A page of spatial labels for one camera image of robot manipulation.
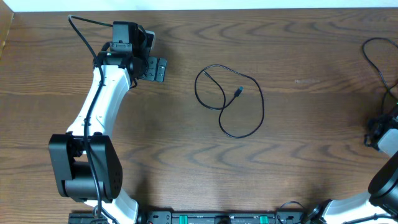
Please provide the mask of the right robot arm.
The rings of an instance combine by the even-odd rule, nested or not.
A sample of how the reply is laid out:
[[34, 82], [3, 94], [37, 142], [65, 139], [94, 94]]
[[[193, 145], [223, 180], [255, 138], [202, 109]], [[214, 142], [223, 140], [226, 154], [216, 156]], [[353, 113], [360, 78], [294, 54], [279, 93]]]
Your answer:
[[368, 123], [364, 145], [389, 156], [367, 191], [344, 200], [326, 200], [302, 223], [397, 223], [397, 107]]

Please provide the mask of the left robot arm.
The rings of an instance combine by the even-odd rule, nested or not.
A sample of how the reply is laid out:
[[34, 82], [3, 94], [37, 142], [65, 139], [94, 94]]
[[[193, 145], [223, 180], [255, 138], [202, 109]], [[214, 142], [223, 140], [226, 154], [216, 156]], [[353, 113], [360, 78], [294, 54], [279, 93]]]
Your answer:
[[123, 168], [111, 142], [119, 107], [138, 80], [162, 83], [167, 61], [150, 56], [155, 33], [134, 22], [110, 24], [113, 38], [93, 56], [93, 81], [64, 134], [53, 134], [49, 153], [59, 194], [93, 208], [77, 223], [146, 223], [146, 214], [122, 188]]

